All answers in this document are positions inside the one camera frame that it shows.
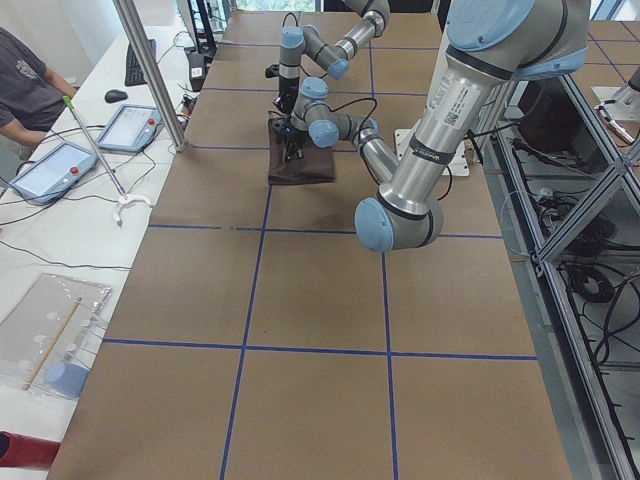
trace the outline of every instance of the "white desk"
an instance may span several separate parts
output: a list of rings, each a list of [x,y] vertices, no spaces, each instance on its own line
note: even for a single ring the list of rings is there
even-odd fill
[[[156,58],[173,44],[178,27],[148,27],[147,36],[157,42]],[[187,35],[179,37],[179,44],[188,40]],[[104,125],[123,103],[153,105],[153,98],[147,86],[124,87],[125,53],[127,38],[122,35],[106,52],[74,99],[74,105],[87,125]],[[178,105],[183,89],[188,83],[187,60],[182,48],[171,49],[162,59],[160,70],[174,105]],[[124,102],[107,104],[104,94],[110,89],[125,90],[129,98]],[[56,132],[76,128],[77,124],[65,111],[53,127]],[[67,140],[89,147],[81,132],[63,135]],[[53,149],[59,139],[44,142],[34,153],[36,160]],[[173,147],[166,130],[146,149],[157,166],[135,187],[133,193],[148,196],[152,202],[158,198],[166,179],[171,162]],[[151,161],[139,155],[123,165],[130,157],[107,155],[116,175],[125,189],[149,168]],[[68,194],[72,198],[86,195],[100,195],[116,200],[118,194],[103,167],[98,163],[82,183],[89,181]],[[12,191],[7,191],[0,199],[0,223],[22,218],[36,211],[26,203],[3,205],[20,200]],[[121,265],[130,267],[142,236],[147,227],[151,209],[143,203],[134,203],[122,212],[123,225],[117,227],[112,218],[113,203],[100,199],[85,199],[78,202],[60,200],[53,207],[14,225],[8,225],[0,234],[0,239],[16,247],[28,249],[52,261],[67,264]],[[127,271],[90,269],[47,265],[36,258],[0,245],[0,321],[20,301],[28,288],[41,273],[54,273],[82,280],[98,282],[112,287],[111,297],[101,316],[109,319],[118,301]],[[68,422],[75,408],[75,402],[57,398],[42,397],[4,387],[0,383],[0,430],[13,431],[25,435],[60,440],[64,436]],[[35,480],[46,477],[45,472],[20,469],[2,469],[3,480]]]

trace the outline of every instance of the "red cup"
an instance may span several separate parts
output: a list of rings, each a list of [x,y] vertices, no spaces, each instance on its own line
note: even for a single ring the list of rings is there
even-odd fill
[[[60,443],[0,432],[0,467],[49,470]]]

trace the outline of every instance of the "black keyboard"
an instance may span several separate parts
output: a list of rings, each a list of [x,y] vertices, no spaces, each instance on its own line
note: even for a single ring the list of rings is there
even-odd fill
[[[156,41],[152,38],[149,40],[149,47],[153,52],[153,58],[156,57]],[[124,75],[124,86],[135,87],[136,85],[144,85],[147,81],[144,79],[144,72],[140,66],[140,62],[136,58],[136,54],[133,53],[133,47],[129,44],[127,48],[127,64],[125,66],[126,72]]]

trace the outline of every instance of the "wooden stick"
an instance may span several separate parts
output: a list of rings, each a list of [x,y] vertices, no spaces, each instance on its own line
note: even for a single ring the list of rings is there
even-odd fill
[[[58,343],[58,340],[60,339],[60,336],[62,335],[62,332],[64,332],[65,328],[67,328],[67,325],[69,325],[69,322],[71,321],[71,317],[73,317],[73,315],[76,313],[76,310],[80,306],[81,302],[82,302],[82,297],[76,298],[76,301],[73,304],[73,307],[71,307],[71,310],[69,311],[67,316],[64,317],[62,325],[60,326],[60,328],[56,332],[55,336],[51,339],[51,342],[47,346],[47,349],[42,353],[42,357],[40,358],[40,361],[38,362],[36,367],[33,369],[31,374],[29,375],[29,377],[24,381],[24,385],[22,385],[22,390],[29,390],[29,387],[31,387],[31,384],[33,383],[33,381],[38,376],[38,373],[42,369],[42,366],[44,365],[44,362],[46,362],[47,358],[49,358],[49,355],[51,354],[51,351],[53,350],[53,347],[55,347],[56,343]]]

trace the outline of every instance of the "black mouse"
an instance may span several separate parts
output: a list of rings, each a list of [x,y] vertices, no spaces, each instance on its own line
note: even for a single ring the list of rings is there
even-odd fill
[[[129,98],[129,95],[127,95],[127,92],[123,92],[122,90],[109,90],[104,94],[104,101],[107,103],[121,102],[127,98]]]

